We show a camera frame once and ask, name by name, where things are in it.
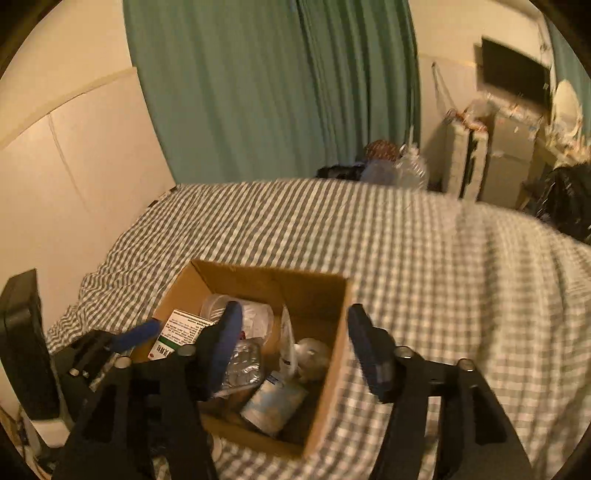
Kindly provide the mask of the silver foil blister pack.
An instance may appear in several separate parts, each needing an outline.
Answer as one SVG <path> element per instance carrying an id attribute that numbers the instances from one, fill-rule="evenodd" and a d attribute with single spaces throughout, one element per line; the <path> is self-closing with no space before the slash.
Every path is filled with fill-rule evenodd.
<path id="1" fill-rule="evenodd" d="M 259 338 L 239 340 L 214 396 L 227 397 L 256 388 L 264 380 L 262 342 Z"/>

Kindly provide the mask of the white purple cream tube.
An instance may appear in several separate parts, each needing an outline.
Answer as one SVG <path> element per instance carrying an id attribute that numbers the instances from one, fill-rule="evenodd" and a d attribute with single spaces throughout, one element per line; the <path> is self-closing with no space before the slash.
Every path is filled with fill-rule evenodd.
<path id="1" fill-rule="evenodd" d="M 287 306 L 283 306 L 280 317 L 280 374 L 286 379 L 297 374 L 296 342 Z"/>

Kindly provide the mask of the green white medicine box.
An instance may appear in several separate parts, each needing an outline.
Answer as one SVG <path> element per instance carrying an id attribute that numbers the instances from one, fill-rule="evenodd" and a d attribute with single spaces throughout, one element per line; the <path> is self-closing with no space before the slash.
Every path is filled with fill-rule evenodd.
<path id="1" fill-rule="evenodd" d="M 153 343 L 147 355 L 148 360 L 164 359 L 180 347 L 193 344 L 200 333 L 213 324 L 214 321 L 198 315 L 173 310 Z"/>

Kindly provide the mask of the white blue round can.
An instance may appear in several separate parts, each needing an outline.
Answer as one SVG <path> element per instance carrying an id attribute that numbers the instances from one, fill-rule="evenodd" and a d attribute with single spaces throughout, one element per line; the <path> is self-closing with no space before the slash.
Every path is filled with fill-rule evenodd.
<path id="1" fill-rule="evenodd" d="M 263 434 L 276 437 L 307 396 L 304 386 L 273 371 L 240 410 L 240 416 Z"/>

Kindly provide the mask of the small white plush toy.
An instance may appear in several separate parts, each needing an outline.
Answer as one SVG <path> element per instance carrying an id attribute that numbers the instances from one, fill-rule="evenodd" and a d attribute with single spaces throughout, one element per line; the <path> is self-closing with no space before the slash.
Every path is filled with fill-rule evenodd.
<path id="1" fill-rule="evenodd" d="M 295 347 L 297 374 L 302 383 L 320 381 L 325 378 L 331 363 L 331 348 L 314 338 L 301 339 Z"/>

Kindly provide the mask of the clear water jug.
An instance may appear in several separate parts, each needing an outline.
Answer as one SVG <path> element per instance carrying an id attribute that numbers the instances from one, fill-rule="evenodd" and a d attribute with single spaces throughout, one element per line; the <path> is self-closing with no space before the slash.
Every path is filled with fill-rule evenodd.
<path id="1" fill-rule="evenodd" d="M 416 144 L 405 145 L 396 167 L 398 188 L 426 191 L 429 184 L 429 169 Z"/>

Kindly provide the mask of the black bag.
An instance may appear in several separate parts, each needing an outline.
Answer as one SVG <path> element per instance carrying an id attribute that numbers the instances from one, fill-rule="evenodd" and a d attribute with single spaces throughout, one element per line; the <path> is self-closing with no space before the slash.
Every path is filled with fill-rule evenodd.
<path id="1" fill-rule="evenodd" d="M 528 185 L 535 202 L 534 216 L 559 232 L 590 244 L 590 164 L 559 166 L 544 180 Z"/>

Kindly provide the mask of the dark patterned hat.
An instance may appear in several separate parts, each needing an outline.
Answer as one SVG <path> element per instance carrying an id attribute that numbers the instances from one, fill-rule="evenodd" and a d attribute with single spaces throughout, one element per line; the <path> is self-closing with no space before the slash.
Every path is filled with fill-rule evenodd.
<path id="1" fill-rule="evenodd" d="M 396 162 L 400 157 L 400 148 L 389 140 L 375 140 L 363 147 L 363 159 L 367 162 L 383 160 Z"/>

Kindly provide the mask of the white suitcase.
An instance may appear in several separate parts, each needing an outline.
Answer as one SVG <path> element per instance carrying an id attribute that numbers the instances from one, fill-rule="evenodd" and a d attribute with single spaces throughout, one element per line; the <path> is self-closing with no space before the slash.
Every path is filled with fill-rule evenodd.
<path id="1" fill-rule="evenodd" d="M 444 150 L 443 191 L 448 196 L 476 201 L 484 179 L 488 131 L 469 128 L 460 119 L 449 120 Z"/>

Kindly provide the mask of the grey mini fridge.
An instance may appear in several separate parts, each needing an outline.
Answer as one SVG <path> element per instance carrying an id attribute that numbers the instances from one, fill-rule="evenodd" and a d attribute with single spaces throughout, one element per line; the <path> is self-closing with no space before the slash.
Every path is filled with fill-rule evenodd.
<path id="1" fill-rule="evenodd" d="M 515 207 L 527 180 L 539 127 L 497 111 L 486 118 L 489 140 L 479 200 L 499 207 Z"/>

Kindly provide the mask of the teal curtain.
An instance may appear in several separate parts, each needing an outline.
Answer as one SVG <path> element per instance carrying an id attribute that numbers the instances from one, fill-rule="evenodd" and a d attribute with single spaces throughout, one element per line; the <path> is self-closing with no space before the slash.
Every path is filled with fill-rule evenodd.
<path id="1" fill-rule="evenodd" d="M 590 77 L 588 73 L 557 27 L 550 20 L 547 20 L 547 24 L 551 37 L 557 80 L 569 81 L 581 103 L 588 102 L 590 100 Z"/>
<path id="2" fill-rule="evenodd" d="M 123 14 L 179 183 L 310 178 L 421 134 L 406 1 L 127 1 Z"/>

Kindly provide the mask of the oval white vanity mirror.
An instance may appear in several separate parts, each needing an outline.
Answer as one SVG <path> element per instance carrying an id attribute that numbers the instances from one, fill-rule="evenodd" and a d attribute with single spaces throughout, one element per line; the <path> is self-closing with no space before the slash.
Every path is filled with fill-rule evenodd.
<path id="1" fill-rule="evenodd" d="M 551 125 L 553 130 L 568 139 L 574 139 L 583 124 L 583 111 L 578 95 L 568 80 L 561 80 L 556 87 Z"/>

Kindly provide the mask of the black wall television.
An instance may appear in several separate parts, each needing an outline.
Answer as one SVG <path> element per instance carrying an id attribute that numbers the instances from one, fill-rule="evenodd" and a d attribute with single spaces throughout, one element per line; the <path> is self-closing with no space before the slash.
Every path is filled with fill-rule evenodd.
<path id="1" fill-rule="evenodd" d="M 482 38 L 482 76 L 485 84 L 505 90 L 545 110 L 551 107 L 550 69 L 530 56 Z"/>

